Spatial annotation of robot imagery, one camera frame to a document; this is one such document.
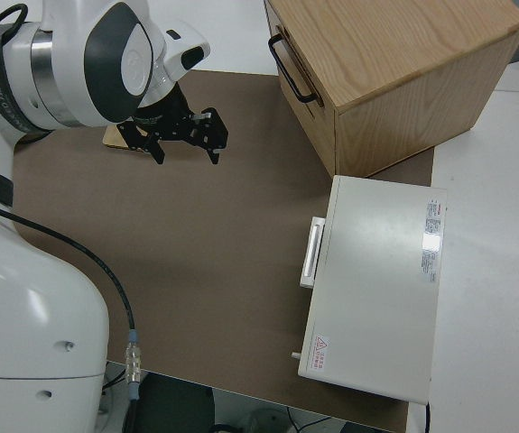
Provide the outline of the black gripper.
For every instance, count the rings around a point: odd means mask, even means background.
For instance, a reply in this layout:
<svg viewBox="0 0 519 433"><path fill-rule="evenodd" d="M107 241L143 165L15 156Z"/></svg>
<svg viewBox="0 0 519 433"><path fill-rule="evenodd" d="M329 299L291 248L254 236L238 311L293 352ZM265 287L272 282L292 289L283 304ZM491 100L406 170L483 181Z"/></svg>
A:
<svg viewBox="0 0 519 433"><path fill-rule="evenodd" d="M130 120L117 124L125 144L144 150L157 164L165 153L159 141L183 141L204 149L217 165L221 150L227 147L228 131L215 107L193 112L180 88L173 88L163 99L138 108Z"/></svg>

